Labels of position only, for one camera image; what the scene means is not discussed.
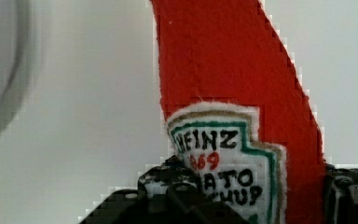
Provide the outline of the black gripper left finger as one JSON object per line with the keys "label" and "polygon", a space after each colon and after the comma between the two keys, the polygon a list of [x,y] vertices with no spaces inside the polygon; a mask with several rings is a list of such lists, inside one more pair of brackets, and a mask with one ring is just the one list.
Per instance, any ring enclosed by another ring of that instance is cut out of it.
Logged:
{"label": "black gripper left finger", "polygon": [[138,178],[136,189],[119,189],[79,224],[249,224],[225,203],[200,191],[193,171],[172,156]]}

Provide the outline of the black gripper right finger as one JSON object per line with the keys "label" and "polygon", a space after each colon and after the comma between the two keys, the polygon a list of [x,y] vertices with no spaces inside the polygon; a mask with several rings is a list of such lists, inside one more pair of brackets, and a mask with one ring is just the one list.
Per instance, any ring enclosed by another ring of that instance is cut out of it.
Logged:
{"label": "black gripper right finger", "polygon": [[325,165],[324,223],[358,224],[358,168]]}

